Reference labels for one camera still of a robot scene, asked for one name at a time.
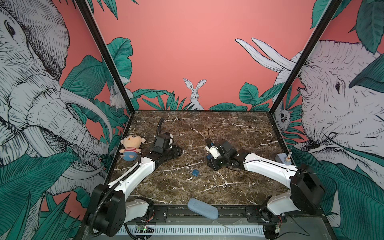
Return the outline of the blue padlock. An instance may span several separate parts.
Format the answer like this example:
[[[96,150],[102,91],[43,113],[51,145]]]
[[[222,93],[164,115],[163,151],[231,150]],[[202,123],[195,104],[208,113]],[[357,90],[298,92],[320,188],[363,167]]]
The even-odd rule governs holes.
[[[193,170],[192,171],[192,175],[195,176],[195,177],[198,177],[199,174],[200,174],[200,171],[198,171],[198,170]]]

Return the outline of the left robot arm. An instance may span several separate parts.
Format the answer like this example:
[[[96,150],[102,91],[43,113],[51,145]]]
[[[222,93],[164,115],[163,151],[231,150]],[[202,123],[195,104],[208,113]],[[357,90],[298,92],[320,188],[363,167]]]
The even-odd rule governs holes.
[[[150,200],[143,198],[127,202],[127,198],[161,164],[180,157],[183,152],[174,143],[172,134],[157,134],[150,149],[138,156],[138,162],[133,167],[111,183],[99,184],[92,192],[85,215],[88,235],[91,238],[101,234],[113,237],[127,222],[142,217],[151,218],[153,208]]]

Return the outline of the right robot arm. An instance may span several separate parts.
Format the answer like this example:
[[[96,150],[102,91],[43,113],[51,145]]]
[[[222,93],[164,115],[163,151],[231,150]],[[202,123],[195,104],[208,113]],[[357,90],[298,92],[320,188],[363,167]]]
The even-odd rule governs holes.
[[[227,140],[213,142],[205,139],[207,165],[214,171],[223,167],[239,169],[263,175],[286,186],[289,190],[278,196],[268,197],[259,209],[265,221],[274,216],[301,211],[315,215],[326,193],[324,185],[312,168],[302,164],[299,167],[285,165],[265,159],[245,149],[236,150]]]

